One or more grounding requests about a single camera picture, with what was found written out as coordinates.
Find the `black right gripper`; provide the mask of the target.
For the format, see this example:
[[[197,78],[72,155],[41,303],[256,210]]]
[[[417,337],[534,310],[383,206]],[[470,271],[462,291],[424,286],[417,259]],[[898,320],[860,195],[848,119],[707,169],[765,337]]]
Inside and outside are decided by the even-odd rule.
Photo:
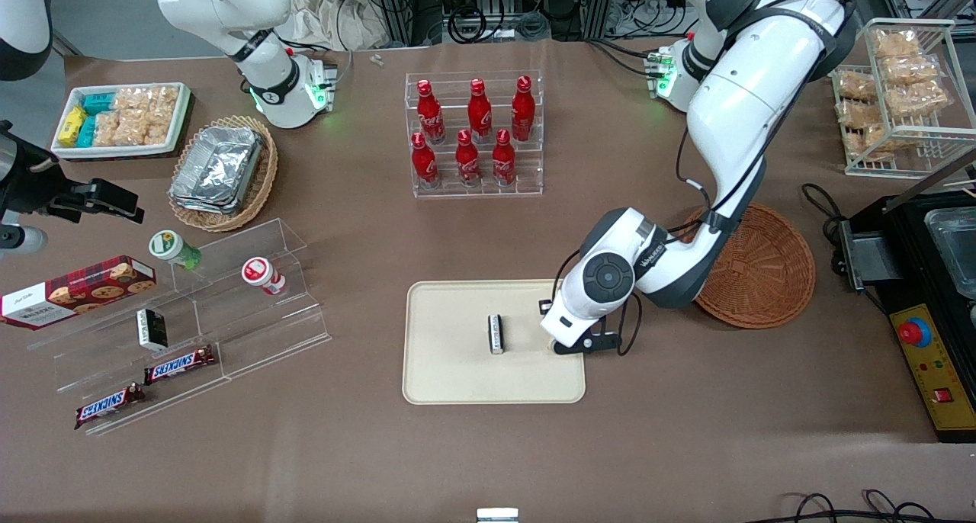
[[[11,121],[1,121],[2,217],[37,213],[79,223],[79,210],[59,205],[75,201],[73,189],[80,183],[64,175],[52,152],[22,140],[11,127]],[[137,195],[108,180],[93,178],[86,188],[86,200],[95,205],[95,213],[143,223],[144,209],[137,206]]]

